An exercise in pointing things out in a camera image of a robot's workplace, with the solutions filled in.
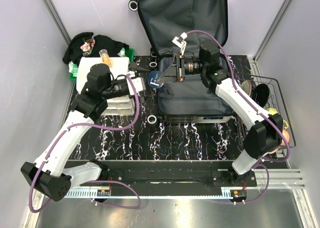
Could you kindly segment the blue lid round jar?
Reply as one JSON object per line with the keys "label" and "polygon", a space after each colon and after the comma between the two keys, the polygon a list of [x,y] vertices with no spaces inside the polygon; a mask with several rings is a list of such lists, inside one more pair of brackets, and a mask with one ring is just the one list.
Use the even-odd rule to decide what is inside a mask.
{"label": "blue lid round jar", "polygon": [[152,89],[159,89],[161,88],[164,84],[158,82],[158,78],[161,76],[160,71],[152,71],[148,74],[147,76],[147,83]]}

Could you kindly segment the white storage bins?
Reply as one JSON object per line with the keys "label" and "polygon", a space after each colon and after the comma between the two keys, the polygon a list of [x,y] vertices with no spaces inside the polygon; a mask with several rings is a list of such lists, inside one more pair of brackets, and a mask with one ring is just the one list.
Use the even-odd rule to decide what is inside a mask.
{"label": "white storage bins", "polygon": [[[114,80],[126,79],[126,74],[130,74],[132,77],[135,76],[133,72],[129,72],[129,58],[116,57],[111,58],[111,60],[111,84]],[[130,95],[117,98],[107,97],[107,88],[111,85],[100,90],[88,87],[87,74],[93,65],[100,63],[102,63],[101,58],[81,58],[76,79],[78,96],[71,109],[83,113],[84,117],[89,117],[92,120],[97,120],[100,116],[106,115],[132,116],[135,105],[130,98],[133,95],[131,86],[129,87]]]}

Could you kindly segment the black floral print garment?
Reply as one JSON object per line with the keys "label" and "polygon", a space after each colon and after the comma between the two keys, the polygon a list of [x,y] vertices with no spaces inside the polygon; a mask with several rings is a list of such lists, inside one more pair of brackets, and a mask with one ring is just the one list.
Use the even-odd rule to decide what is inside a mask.
{"label": "black floral print garment", "polygon": [[72,38],[62,58],[65,64],[73,62],[80,64],[81,58],[100,57],[100,50],[107,50],[110,57],[118,57],[122,49],[129,49],[129,45],[115,41],[108,36],[96,35],[93,32],[79,33]]}

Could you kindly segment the space astronaut hard-shell suitcase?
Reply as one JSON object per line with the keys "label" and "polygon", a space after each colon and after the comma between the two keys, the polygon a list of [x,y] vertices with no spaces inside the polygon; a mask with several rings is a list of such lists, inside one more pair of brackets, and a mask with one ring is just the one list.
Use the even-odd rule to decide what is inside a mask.
{"label": "space astronaut hard-shell suitcase", "polygon": [[[158,58],[155,71],[162,69],[163,59],[174,54],[198,58],[200,45],[205,40],[216,42],[220,65],[228,69],[221,54],[221,47],[228,39],[227,0],[130,0],[128,7],[138,13],[151,50]],[[156,92],[158,119],[166,122],[159,108],[157,89]]]}

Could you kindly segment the teal green garment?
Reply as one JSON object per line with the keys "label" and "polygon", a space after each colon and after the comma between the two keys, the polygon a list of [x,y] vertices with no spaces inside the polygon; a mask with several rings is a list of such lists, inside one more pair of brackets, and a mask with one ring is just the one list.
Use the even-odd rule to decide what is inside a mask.
{"label": "teal green garment", "polygon": [[126,50],[125,48],[122,48],[118,54],[117,54],[119,57],[126,57]]}

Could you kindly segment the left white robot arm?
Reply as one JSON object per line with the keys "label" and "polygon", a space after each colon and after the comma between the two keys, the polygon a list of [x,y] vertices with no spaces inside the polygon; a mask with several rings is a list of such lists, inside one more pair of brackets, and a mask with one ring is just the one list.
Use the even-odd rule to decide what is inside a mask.
{"label": "left white robot arm", "polygon": [[108,180],[108,166],[97,160],[66,168],[67,160],[87,131],[94,127],[108,131],[123,131],[134,125],[134,120],[125,127],[105,127],[96,124],[105,109],[107,99],[103,89],[85,85],[84,91],[74,101],[71,111],[48,148],[34,161],[25,162],[21,172],[30,185],[28,203],[32,204],[34,190],[53,201],[60,201],[67,192],[78,185],[94,182],[98,186]]}

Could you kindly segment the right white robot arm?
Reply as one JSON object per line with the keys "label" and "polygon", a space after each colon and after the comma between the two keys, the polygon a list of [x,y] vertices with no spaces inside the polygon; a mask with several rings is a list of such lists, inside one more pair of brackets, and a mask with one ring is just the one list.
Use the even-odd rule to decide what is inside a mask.
{"label": "right white robot arm", "polygon": [[161,70],[148,76],[158,90],[158,103],[168,123],[213,123],[237,114],[248,129],[243,151],[227,173],[238,186],[258,162],[281,145],[283,118],[258,105],[220,65],[220,54],[185,58],[175,54],[161,61]]}

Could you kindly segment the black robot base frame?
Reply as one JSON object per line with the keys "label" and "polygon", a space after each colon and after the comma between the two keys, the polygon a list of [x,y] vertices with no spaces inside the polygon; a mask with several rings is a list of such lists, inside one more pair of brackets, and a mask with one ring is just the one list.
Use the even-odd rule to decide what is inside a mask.
{"label": "black robot base frame", "polygon": [[230,183],[227,179],[231,167],[229,161],[104,161],[109,167],[112,180],[123,182],[135,191],[138,189],[179,189],[198,188],[201,191],[230,187],[253,188],[257,186],[256,176],[247,176]]}

